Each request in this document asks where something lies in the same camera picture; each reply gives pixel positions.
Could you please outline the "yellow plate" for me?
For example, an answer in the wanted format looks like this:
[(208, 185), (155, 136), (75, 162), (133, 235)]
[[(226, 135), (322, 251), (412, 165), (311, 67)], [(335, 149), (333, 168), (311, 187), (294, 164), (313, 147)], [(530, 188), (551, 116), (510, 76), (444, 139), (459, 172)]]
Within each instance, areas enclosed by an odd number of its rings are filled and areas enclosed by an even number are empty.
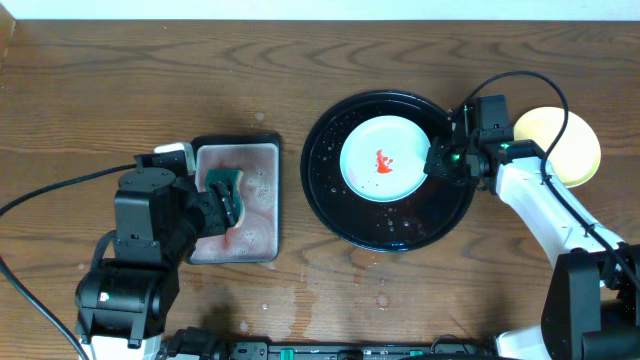
[[(564, 120), (558, 107), (538, 107), (523, 114), (515, 123), (516, 140), (533, 140), (548, 151)], [(549, 156), (557, 176), (567, 188), (577, 187), (591, 179), (601, 162), (601, 147), (593, 129), (570, 112), (568, 125)]]

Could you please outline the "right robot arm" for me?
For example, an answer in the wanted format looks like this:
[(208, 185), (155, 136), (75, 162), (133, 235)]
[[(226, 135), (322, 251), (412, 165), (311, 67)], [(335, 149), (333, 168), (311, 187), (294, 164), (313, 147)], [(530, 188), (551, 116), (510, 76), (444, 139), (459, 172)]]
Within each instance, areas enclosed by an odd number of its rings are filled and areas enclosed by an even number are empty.
[(639, 248), (597, 221), (532, 140), (476, 145), (437, 138), (425, 173), (478, 182), (511, 207), (553, 269), (539, 324), (498, 335), (511, 359), (636, 359)]

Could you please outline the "mint plate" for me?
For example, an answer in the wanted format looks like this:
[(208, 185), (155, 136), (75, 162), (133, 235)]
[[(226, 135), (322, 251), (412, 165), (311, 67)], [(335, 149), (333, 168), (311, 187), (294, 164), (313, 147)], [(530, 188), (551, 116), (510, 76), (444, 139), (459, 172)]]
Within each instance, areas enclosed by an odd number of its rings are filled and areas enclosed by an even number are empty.
[(395, 115), (371, 118), (355, 127), (342, 145), (339, 168), (359, 197), (378, 203), (401, 200), (427, 179), (431, 147), (415, 122)]

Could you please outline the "green and yellow sponge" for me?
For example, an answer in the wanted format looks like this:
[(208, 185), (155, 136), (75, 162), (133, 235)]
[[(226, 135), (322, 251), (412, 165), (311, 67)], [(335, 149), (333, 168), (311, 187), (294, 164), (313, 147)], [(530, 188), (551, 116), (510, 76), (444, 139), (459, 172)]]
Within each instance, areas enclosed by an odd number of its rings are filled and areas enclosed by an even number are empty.
[(206, 189), (218, 200), (221, 219), (227, 228), (236, 226), (243, 216), (244, 205), (240, 195), (243, 171), (218, 168), (207, 172)]

